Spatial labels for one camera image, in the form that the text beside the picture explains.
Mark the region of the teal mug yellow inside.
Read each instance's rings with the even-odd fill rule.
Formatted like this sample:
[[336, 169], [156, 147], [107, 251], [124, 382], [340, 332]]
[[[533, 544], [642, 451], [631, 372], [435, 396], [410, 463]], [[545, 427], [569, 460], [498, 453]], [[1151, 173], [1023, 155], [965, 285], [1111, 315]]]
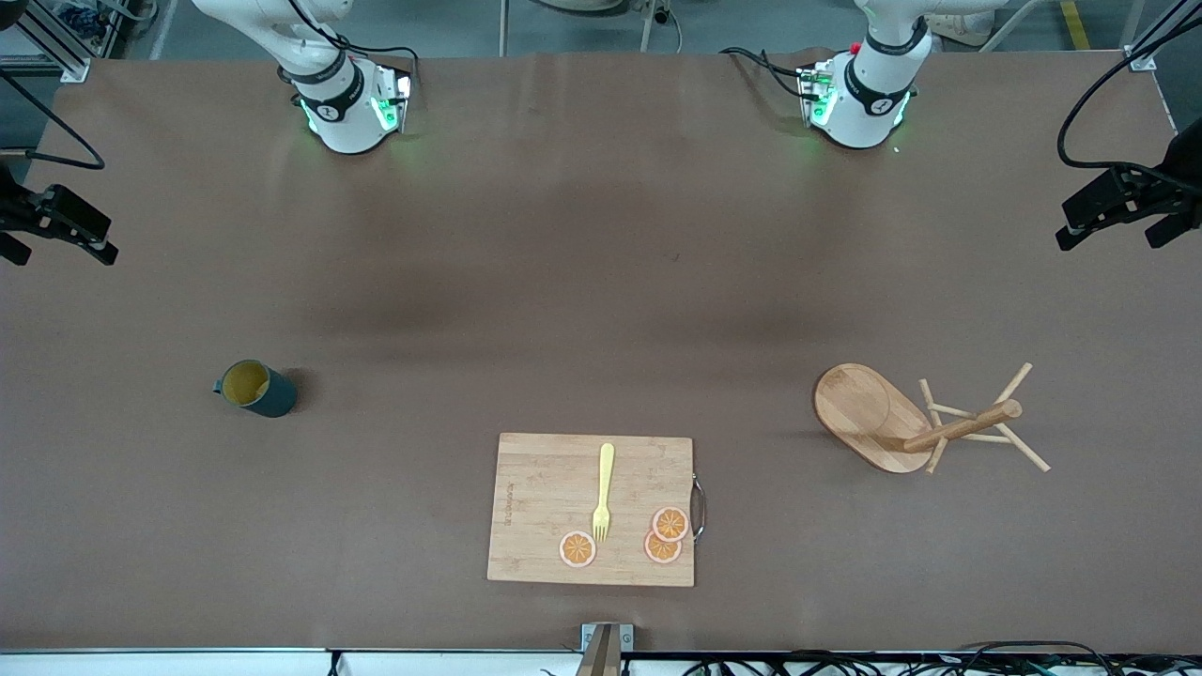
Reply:
[[231, 407], [263, 419], [282, 419], [298, 401], [293, 383], [258, 360], [231, 364], [214, 383], [213, 393]]

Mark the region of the aluminium frame profile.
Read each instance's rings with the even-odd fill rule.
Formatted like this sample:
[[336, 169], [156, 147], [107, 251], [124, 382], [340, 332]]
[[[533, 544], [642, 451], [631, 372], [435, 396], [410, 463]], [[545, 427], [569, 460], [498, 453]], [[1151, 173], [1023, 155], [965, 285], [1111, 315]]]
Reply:
[[1171, 0], [1167, 8], [1139, 32], [1123, 38], [1129, 69], [1155, 71], [1155, 57], [1172, 38], [1184, 35], [1202, 22], [1202, 0]]
[[0, 66], [81, 83], [91, 59], [93, 51], [41, 0], [0, 0]]

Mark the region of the wooden mug tree rack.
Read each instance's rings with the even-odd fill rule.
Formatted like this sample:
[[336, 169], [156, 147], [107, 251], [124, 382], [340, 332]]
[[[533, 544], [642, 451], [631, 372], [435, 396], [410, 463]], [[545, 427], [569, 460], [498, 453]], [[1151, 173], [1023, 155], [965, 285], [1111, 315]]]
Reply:
[[1040, 472], [1049, 472], [1048, 463], [1008, 427], [1023, 413], [1013, 395], [1031, 369], [1031, 363], [1022, 364], [990, 407], [966, 411], [936, 402], [924, 379], [918, 404], [868, 364], [834, 364], [817, 380], [814, 411], [838, 441], [882, 472], [932, 474], [954, 440], [1014, 447]]

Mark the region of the grey metal stand legs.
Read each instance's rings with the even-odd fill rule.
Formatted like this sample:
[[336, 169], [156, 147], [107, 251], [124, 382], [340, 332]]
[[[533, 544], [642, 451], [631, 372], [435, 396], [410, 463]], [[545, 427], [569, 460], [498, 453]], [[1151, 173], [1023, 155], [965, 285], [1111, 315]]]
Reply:
[[[571, 14], [602, 14], [615, 11], [626, 4], [639, 14], [642, 20], [642, 34], [639, 34], [639, 52], [649, 53], [653, 29], [656, 26], [672, 26], [676, 35], [676, 48], [673, 54], [680, 54], [684, 48], [683, 26], [673, 8], [672, 0], [530, 0], [554, 8], [563, 13]], [[498, 26], [498, 57], [508, 55], [510, 18], [512, 0], [499, 0], [499, 26]]]

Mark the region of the yellow plastic fork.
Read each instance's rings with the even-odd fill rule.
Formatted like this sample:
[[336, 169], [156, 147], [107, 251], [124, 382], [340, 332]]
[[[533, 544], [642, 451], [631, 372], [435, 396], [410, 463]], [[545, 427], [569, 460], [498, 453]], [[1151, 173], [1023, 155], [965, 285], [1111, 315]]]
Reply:
[[593, 538], [596, 542], [605, 542], [609, 533], [609, 485], [612, 484], [612, 472], [615, 461], [615, 446], [612, 441], [603, 441], [599, 451], [599, 490], [595, 510], [593, 510]]

